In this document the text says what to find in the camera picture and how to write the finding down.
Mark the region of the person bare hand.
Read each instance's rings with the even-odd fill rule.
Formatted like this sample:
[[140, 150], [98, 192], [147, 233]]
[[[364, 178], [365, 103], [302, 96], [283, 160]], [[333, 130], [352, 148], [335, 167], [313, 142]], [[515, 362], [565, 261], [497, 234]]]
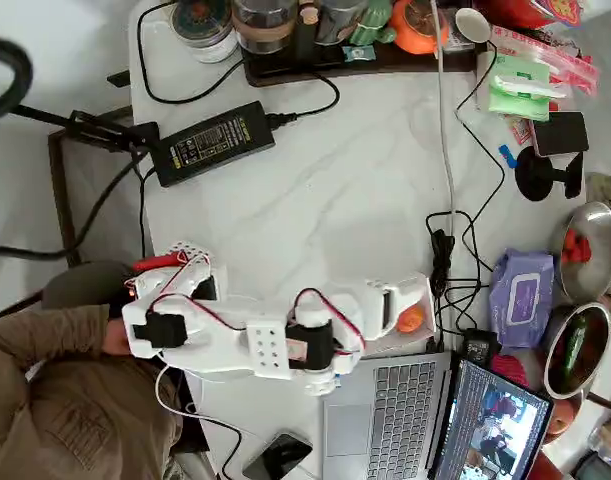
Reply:
[[112, 356], [129, 356], [131, 354], [125, 325], [121, 319], [116, 318], [108, 321], [102, 351]]

